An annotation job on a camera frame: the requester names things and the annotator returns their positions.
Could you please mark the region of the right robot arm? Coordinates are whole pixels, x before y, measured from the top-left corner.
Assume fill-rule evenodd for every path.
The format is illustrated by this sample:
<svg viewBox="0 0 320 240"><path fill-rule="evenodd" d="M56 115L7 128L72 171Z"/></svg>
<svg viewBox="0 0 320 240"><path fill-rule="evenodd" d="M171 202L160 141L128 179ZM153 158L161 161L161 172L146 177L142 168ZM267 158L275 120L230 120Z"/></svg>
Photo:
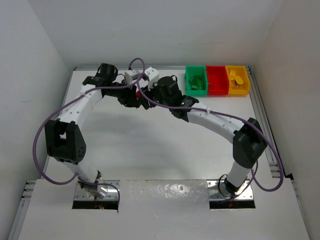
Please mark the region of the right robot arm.
<svg viewBox="0 0 320 240"><path fill-rule="evenodd" d="M235 196L244 184L250 170L267 147L257 133L259 122L249 118L246 122L213 114L198 99L182 94L176 76L142 77L148 82L141 90L148 106L166 106L171 114L188 123L200 125L222 136L232 144L234 163L220 188L225 197Z"/></svg>

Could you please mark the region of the tan lego plate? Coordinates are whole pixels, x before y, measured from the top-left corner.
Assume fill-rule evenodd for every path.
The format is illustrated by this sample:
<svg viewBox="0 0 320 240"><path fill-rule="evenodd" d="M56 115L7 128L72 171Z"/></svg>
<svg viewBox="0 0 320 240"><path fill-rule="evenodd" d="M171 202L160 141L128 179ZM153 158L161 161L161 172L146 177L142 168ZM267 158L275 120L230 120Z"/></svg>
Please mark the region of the tan lego plate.
<svg viewBox="0 0 320 240"><path fill-rule="evenodd" d="M242 86L241 85L234 85L234 86L231 86L230 89L232 91L240 91L240 90L242 90Z"/></svg>

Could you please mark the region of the green square lego brick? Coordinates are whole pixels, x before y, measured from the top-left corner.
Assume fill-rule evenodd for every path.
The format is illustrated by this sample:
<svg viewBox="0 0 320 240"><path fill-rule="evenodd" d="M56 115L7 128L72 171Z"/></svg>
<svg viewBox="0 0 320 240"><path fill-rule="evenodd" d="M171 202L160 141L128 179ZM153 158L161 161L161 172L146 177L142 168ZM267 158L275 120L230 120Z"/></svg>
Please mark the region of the green square lego brick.
<svg viewBox="0 0 320 240"><path fill-rule="evenodd" d="M201 74L192 75L189 78L188 83L192 91L202 91L205 89L205 83Z"/></svg>

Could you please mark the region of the yellow arch lego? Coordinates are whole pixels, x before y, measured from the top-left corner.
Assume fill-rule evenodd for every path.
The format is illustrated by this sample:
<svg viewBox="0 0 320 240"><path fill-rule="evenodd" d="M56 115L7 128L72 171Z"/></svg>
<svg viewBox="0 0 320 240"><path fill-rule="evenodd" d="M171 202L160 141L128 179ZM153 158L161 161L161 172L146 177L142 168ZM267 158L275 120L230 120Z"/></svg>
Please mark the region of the yellow arch lego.
<svg viewBox="0 0 320 240"><path fill-rule="evenodd" d="M236 84L236 85L243 85L243 84L244 84L244 80L242 79L242 77L240 77L240 76L238 76L238 75L236 75L236 76L234 77L234 81L235 81L235 84Z"/></svg>

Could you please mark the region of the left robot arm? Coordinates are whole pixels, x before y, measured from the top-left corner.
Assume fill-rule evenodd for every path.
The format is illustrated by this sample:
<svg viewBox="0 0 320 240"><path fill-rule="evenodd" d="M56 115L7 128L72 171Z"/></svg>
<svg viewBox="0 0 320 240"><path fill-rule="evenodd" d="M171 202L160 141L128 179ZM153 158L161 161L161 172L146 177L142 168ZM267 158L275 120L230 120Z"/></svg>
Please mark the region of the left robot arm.
<svg viewBox="0 0 320 240"><path fill-rule="evenodd" d="M122 82L116 82L118 69L103 63L96 75L88 76L82 83L78 100L71 104L55 120L49 120L44 127L47 153L67 166L79 179L80 187L95 198L107 196L110 185L102 184L101 173L91 160L85 159L87 145L81 128L94 106L105 96L113 96L125 102L135 96L133 81L139 71L124 72Z"/></svg>

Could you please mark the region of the yellow hollow lego block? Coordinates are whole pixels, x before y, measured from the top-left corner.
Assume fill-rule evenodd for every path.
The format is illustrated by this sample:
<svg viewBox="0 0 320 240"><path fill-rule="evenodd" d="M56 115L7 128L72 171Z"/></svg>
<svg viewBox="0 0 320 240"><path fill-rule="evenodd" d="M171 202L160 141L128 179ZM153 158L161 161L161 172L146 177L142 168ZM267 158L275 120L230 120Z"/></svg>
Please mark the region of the yellow hollow lego block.
<svg viewBox="0 0 320 240"><path fill-rule="evenodd" d="M233 79L236 76L236 71L231 70L229 76Z"/></svg>

